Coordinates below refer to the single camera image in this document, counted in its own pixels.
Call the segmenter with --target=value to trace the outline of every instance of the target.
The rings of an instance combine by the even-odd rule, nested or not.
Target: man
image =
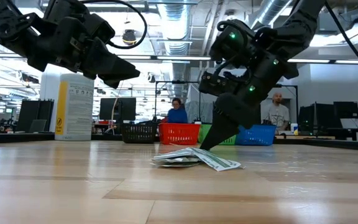
[[[281,93],[274,93],[273,104],[267,108],[267,114],[264,120],[270,121],[272,125],[276,125],[276,134],[284,131],[290,121],[290,112],[286,106],[281,104],[283,96]]]

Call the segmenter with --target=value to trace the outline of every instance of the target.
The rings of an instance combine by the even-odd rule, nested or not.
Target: ceiling light
[[[23,57],[18,54],[0,53],[0,58],[23,58]]]
[[[328,63],[329,60],[318,60],[318,59],[290,59],[288,62],[291,63]]]
[[[122,59],[133,59],[133,60],[150,60],[150,56],[141,56],[141,55],[118,55]]]
[[[189,56],[157,56],[158,60],[197,60],[210,61],[211,57],[189,57]]]
[[[358,60],[337,60],[336,64],[358,65]]]

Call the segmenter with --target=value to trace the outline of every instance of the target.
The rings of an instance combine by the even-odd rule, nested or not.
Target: yellow stripe
[[[136,42],[136,40],[131,40],[131,41],[129,41],[129,40],[122,40],[122,41],[124,41],[124,42],[127,42],[127,43],[134,43],[134,42]]]
[[[55,134],[63,134],[65,128],[65,112],[67,100],[67,82],[60,82],[59,99],[57,101],[56,130]]]

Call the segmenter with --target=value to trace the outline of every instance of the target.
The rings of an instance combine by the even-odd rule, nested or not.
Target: person
[[[173,109],[168,111],[168,123],[187,123],[186,110],[181,107],[179,98],[172,100]]]
[[[268,123],[276,125],[276,134],[284,131],[290,121],[290,112],[288,108],[281,104],[283,96],[281,93],[274,93],[273,103],[267,108],[266,118]]]

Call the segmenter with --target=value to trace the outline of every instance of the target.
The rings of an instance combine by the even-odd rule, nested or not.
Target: white t-shirt
[[[272,122],[272,125],[282,127],[284,122],[290,121],[290,112],[286,106],[271,104],[267,107],[264,119]]]

